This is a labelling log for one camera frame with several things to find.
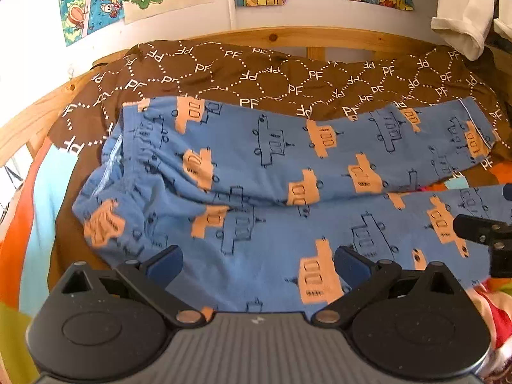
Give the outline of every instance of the bed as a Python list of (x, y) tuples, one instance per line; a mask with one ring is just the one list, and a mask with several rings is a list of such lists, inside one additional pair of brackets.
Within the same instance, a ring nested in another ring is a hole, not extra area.
[[(306, 47), (309, 59), (272, 50), (290, 46)], [(326, 47), (371, 51), (373, 60), (326, 63)], [(71, 207), (99, 165), (101, 148), (111, 135), (120, 104), (166, 95), (204, 97), (307, 120), (346, 117), (356, 121), (359, 114), (387, 104), (405, 114), (413, 107), (472, 97), (496, 134), (492, 152), (480, 154), (475, 166), (454, 174), (445, 171), (442, 157), (433, 150), (432, 165), (439, 182), (421, 187), (434, 192), (467, 191), (473, 196), (466, 202), (462, 198), (462, 207), (468, 209), (479, 187), (512, 182), (508, 119), (495, 91), (482, 77), (449, 47), (345, 28), (236, 30), (177, 42), (141, 43), (98, 59), (91, 71), (53, 90), (0, 129), (0, 165), (24, 145), (34, 157), (0, 243), (0, 278), (9, 279), (0, 281), (0, 317), (8, 320), (0, 320), (0, 336), (7, 336), (0, 341), (0, 381), (18, 384), (35, 377), (34, 365), (23, 348), (24, 331), (67, 266), (85, 260), (94, 268), (108, 268), (85, 243)], [(457, 137), (464, 135), (454, 133)], [(383, 133), (379, 140), (386, 149), (394, 148), (393, 136)], [(411, 172), (410, 183), (417, 190), (414, 177)], [(42, 186), (52, 188), (48, 193)], [(398, 204), (395, 207), (400, 206), (401, 197), (390, 199)], [(421, 268), (424, 261), (416, 260), (417, 265), (414, 258), (411, 264)], [(507, 282), (490, 281), (469, 291), (493, 334), (495, 359), (487, 373), (508, 361), (500, 349), (510, 333), (505, 332), (503, 338), (503, 328), (499, 328), (503, 317), (496, 320), (492, 315), (493, 308), (512, 313), (504, 292), (507, 286)]]

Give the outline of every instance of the gray ribbed panel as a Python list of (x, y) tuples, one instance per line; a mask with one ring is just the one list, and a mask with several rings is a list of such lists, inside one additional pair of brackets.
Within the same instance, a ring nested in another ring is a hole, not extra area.
[[(203, 328), (180, 331), (151, 366), (115, 384), (407, 382), (367, 365), (342, 333), (313, 327), (301, 314), (218, 313)], [(481, 381), (467, 376), (451, 383)], [(43, 377), (37, 384), (61, 382)]]

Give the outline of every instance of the multicolored bedsheet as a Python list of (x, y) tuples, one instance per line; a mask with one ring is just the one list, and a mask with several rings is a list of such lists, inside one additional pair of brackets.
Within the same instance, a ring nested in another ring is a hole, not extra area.
[[(23, 384), (36, 370), (25, 329), (68, 265), (108, 265), (84, 239), (71, 207), (100, 165), (101, 149), (125, 102), (189, 96), (321, 121), (357, 120), (387, 104), (417, 108), (473, 97), (500, 137), (478, 165), (427, 190), (512, 183), (511, 130), (496, 95), (446, 47), (421, 56), (354, 64), (320, 62), (258, 48), (210, 42), (157, 41), (132, 48), (96, 74), (66, 106), (0, 225), (0, 382)], [(505, 368), (512, 346), (508, 282), (470, 291), (497, 349), (487, 374)]]

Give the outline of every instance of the white garment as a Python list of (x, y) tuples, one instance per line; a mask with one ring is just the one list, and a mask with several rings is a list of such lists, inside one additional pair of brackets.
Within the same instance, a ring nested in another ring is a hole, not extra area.
[(431, 28), (469, 60), (475, 60), (484, 50), (485, 37), (492, 23), (494, 2), (439, 0), (437, 17), (432, 18)]
[(494, 31), (512, 42), (512, 0), (499, 0), (499, 16), (494, 19)]

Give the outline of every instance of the orange stripe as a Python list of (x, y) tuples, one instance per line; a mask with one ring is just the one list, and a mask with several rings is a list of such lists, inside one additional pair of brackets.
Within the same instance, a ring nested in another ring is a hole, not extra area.
[(51, 144), (50, 139), (46, 138), (37, 152), (21, 188), (14, 218), (9, 224), (3, 242), (0, 243), (0, 301), (16, 310), (20, 300), (21, 272), (25, 252), (34, 221), (35, 178)]

